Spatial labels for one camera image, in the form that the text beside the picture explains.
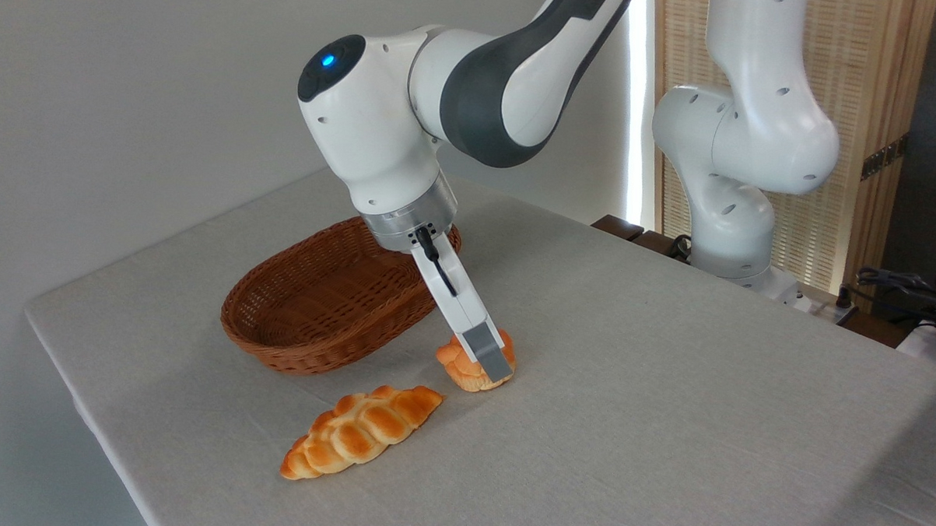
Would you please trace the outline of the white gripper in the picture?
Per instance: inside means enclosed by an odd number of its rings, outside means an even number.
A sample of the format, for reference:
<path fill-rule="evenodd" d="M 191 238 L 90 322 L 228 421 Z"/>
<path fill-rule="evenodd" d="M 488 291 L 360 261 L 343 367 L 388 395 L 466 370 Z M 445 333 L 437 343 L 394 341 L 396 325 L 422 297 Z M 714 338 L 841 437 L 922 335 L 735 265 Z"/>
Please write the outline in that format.
<path fill-rule="evenodd" d="M 510 362 L 500 350 L 505 343 L 447 235 L 417 233 L 412 254 L 468 358 L 481 366 L 490 382 L 503 382 L 512 376 Z"/>

